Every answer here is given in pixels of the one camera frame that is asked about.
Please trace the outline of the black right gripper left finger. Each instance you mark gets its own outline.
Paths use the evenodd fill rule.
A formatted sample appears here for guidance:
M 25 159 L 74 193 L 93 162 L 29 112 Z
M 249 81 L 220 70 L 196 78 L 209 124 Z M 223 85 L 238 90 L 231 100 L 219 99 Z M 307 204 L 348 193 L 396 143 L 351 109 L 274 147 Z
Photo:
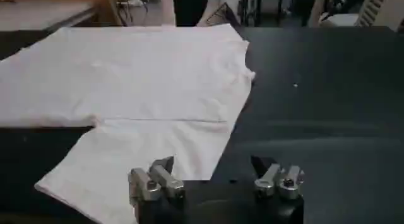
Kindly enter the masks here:
M 155 160 L 148 170 L 132 168 L 128 173 L 129 203 L 135 207 L 140 202 L 158 201 L 162 197 L 180 201 L 185 197 L 185 183 L 171 173 L 174 157 Z

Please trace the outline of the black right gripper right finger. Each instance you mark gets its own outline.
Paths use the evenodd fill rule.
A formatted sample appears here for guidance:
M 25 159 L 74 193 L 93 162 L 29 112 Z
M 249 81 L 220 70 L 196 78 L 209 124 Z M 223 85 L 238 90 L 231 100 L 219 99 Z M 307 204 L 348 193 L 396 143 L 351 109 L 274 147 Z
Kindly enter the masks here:
M 254 190 L 259 197 L 280 196 L 295 200 L 301 197 L 300 186 L 304 183 L 305 172 L 298 165 L 287 168 L 270 157 L 251 156 L 251 165 L 256 173 Z

